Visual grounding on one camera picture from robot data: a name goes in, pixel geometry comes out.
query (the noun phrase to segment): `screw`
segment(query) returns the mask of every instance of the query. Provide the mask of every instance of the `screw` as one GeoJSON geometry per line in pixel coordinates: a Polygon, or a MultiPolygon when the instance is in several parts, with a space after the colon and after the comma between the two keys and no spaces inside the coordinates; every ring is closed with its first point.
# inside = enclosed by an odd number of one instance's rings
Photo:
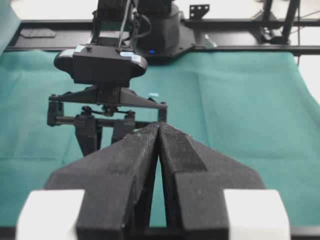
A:
{"type": "Polygon", "coordinates": [[[87,50],[88,52],[91,52],[91,51],[92,51],[92,46],[91,46],[91,45],[87,45],[87,46],[86,46],[86,50],[87,50]]]}

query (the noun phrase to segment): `teal fabric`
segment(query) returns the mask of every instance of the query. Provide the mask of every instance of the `teal fabric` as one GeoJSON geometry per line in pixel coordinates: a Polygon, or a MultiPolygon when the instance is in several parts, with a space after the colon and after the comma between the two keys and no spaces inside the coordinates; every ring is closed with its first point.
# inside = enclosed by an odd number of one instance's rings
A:
{"type": "Polygon", "coordinates": [[[20,19],[10,6],[9,0],[0,0],[0,55],[20,25],[20,19]]]}
{"type": "MultiPolygon", "coordinates": [[[[85,87],[53,67],[55,55],[0,57],[0,226],[16,223],[28,193],[51,171],[81,158],[74,127],[46,125],[50,94],[85,87]]],[[[320,225],[320,108],[290,53],[189,53],[150,66],[130,88],[145,98],[159,93],[170,125],[257,170],[279,190],[292,225],[320,225]]],[[[66,115],[80,109],[65,104],[66,115]]],[[[156,110],[135,110],[137,120],[157,119],[156,110]]],[[[103,130],[103,146],[111,135],[103,130]]],[[[159,167],[151,225],[165,225],[159,167]]]]}

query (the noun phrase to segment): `metal bracket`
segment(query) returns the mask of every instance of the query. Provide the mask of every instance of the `metal bracket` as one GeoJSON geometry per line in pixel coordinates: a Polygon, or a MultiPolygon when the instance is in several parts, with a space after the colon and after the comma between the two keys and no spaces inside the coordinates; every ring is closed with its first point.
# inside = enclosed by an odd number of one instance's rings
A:
{"type": "Polygon", "coordinates": [[[190,5],[189,18],[192,20],[200,20],[210,10],[210,4],[190,5]]]}
{"type": "Polygon", "coordinates": [[[115,120],[113,125],[113,134],[111,144],[122,140],[127,134],[136,128],[135,113],[127,114],[124,120],[115,120]]]}
{"type": "Polygon", "coordinates": [[[56,32],[49,28],[23,28],[20,31],[20,35],[27,38],[54,38],[56,32]]]}
{"type": "Polygon", "coordinates": [[[74,119],[75,136],[84,156],[91,154],[101,147],[102,127],[91,114],[82,112],[74,119]]]}

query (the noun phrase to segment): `white block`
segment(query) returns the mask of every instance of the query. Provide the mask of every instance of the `white block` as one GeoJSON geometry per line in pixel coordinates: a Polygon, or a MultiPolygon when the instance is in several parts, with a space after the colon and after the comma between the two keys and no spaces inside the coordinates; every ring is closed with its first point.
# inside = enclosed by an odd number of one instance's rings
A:
{"type": "Polygon", "coordinates": [[[32,191],[20,213],[16,240],[77,240],[85,190],[32,191]]]}
{"type": "Polygon", "coordinates": [[[285,206],[276,190],[225,189],[229,240],[290,240],[285,206]]]}

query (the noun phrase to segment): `green cloth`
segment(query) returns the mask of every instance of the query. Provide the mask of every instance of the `green cloth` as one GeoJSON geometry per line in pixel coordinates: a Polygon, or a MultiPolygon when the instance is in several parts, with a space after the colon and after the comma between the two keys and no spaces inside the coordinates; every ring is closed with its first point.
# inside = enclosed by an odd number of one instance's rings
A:
{"type": "Polygon", "coordinates": [[[0,0],[0,55],[20,25],[20,19],[10,6],[9,0],[0,0]]]}
{"type": "MultiPolygon", "coordinates": [[[[51,171],[82,156],[73,126],[46,125],[51,94],[85,87],[54,68],[55,55],[0,57],[2,226],[16,223],[28,193],[51,171]]],[[[150,66],[130,88],[145,98],[159,93],[170,125],[257,170],[268,188],[279,190],[292,225],[320,225],[320,108],[290,53],[189,53],[150,66]]],[[[65,114],[75,116],[81,106],[66,103],[65,114]]],[[[138,121],[157,119],[156,110],[135,110],[138,121]]],[[[111,135],[103,130],[102,146],[111,135]]],[[[151,225],[165,225],[159,167],[151,225]]]]}

